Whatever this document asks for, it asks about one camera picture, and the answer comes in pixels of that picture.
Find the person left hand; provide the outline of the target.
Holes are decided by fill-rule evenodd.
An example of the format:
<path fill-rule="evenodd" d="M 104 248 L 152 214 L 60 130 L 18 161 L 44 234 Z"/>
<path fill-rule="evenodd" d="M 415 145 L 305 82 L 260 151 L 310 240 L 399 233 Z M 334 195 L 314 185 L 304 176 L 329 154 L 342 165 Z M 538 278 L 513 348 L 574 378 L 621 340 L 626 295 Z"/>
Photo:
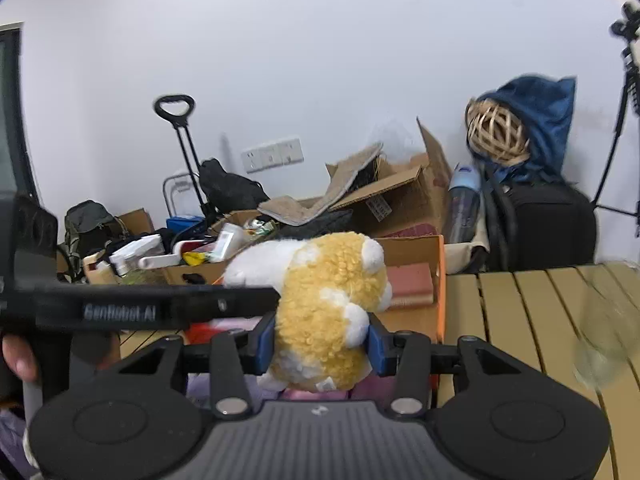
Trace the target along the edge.
<path fill-rule="evenodd" d="M 38 366 L 34 352 L 21 337 L 4 336 L 2 356 L 9 369 L 23 382 L 35 382 L 38 379 Z"/>

